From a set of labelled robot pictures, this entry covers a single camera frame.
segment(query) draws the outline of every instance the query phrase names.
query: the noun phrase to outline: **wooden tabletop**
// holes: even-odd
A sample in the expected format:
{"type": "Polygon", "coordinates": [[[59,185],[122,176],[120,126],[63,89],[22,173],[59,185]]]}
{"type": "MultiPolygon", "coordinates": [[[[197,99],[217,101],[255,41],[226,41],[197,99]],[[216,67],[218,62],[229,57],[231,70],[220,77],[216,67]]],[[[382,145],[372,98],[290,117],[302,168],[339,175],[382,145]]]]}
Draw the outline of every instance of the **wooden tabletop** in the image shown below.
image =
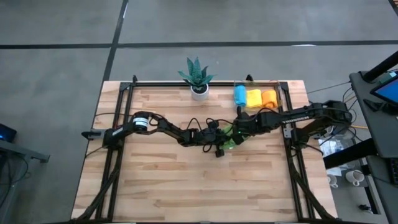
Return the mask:
{"type": "MultiPolygon", "coordinates": [[[[288,81],[294,108],[308,105],[303,81],[288,81]]],[[[104,82],[97,114],[114,112],[120,82],[104,82]]],[[[135,88],[130,114],[152,111],[185,129],[196,117],[202,127],[206,118],[236,117],[232,87],[211,87],[208,100],[192,101],[186,87],[135,88]]],[[[113,115],[95,118],[96,129],[110,128],[113,115]]],[[[308,121],[297,123],[305,126],[308,121]]],[[[319,147],[316,141],[311,145],[319,147]]],[[[90,142],[88,152],[101,146],[90,142]]],[[[182,147],[164,133],[133,134],[126,138],[120,173],[115,222],[274,222],[296,221],[294,200],[280,129],[255,136],[225,156],[212,149],[182,147]]],[[[72,218],[94,199],[101,185],[106,149],[85,160],[72,218]]],[[[322,155],[303,150],[312,192],[336,217],[322,155]]],[[[303,193],[301,202],[306,212],[303,193]]],[[[108,211],[106,198],[103,215],[108,211]]]]}

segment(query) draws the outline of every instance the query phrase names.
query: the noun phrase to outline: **potted plant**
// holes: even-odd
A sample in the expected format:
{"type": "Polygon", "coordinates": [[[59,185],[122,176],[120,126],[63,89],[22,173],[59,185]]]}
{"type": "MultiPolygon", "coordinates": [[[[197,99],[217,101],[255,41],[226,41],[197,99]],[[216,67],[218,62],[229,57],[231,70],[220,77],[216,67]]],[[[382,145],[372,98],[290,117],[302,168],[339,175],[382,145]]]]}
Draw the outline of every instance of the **potted plant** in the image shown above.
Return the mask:
{"type": "Polygon", "coordinates": [[[191,86],[191,95],[194,100],[203,101],[207,99],[209,95],[209,85],[208,83],[216,75],[207,75],[206,66],[203,70],[200,69],[199,58],[195,59],[193,63],[189,58],[187,58],[189,75],[184,74],[182,71],[178,71],[183,80],[191,86]]]}

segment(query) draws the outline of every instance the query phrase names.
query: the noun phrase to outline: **gray floor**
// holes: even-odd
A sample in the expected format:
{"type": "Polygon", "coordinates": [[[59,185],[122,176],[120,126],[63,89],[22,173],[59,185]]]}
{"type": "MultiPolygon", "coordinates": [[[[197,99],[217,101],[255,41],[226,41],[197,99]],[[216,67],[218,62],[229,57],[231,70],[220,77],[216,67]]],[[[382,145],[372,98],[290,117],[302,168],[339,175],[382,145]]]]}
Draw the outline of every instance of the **gray floor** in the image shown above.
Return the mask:
{"type": "MultiPolygon", "coordinates": [[[[110,43],[122,0],[0,0],[0,44],[110,43]]],[[[296,41],[398,39],[387,0],[130,0],[120,42],[296,41]]],[[[118,49],[110,80],[176,80],[185,58],[199,56],[219,80],[305,80],[308,91],[348,81],[397,45],[118,49]]],[[[109,49],[0,50],[0,123],[17,143],[51,154],[30,163],[13,223],[68,220],[109,49]]],[[[340,100],[349,85],[309,95],[340,100]]],[[[357,125],[365,125],[360,109],[357,125]]],[[[369,133],[359,131],[366,139],[369,133]]],[[[333,190],[339,217],[387,223],[356,206],[362,189],[333,190]]]]}

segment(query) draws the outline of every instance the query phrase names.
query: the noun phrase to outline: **blue sponge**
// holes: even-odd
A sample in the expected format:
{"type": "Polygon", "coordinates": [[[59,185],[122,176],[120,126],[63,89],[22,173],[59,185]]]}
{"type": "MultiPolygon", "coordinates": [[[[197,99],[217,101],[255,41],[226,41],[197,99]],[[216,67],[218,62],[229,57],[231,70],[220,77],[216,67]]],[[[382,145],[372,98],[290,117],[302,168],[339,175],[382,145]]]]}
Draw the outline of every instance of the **blue sponge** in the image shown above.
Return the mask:
{"type": "Polygon", "coordinates": [[[238,85],[234,89],[235,104],[238,106],[246,106],[246,88],[244,85],[238,85]]]}

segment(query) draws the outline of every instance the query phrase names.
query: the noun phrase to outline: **white mug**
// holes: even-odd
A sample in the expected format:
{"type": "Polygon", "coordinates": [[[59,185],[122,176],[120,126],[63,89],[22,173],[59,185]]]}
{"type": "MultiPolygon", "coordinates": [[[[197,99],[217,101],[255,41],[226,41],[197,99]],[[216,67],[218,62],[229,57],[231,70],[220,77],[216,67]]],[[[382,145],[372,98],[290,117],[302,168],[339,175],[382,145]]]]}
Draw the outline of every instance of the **white mug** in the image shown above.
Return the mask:
{"type": "Polygon", "coordinates": [[[330,187],[338,188],[337,178],[335,175],[328,174],[328,180],[329,180],[330,187]]]}
{"type": "Polygon", "coordinates": [[[365,179],[365,175],[359,170],[353,170],[346,173],[346,179],[357,187],[365,179]]]}

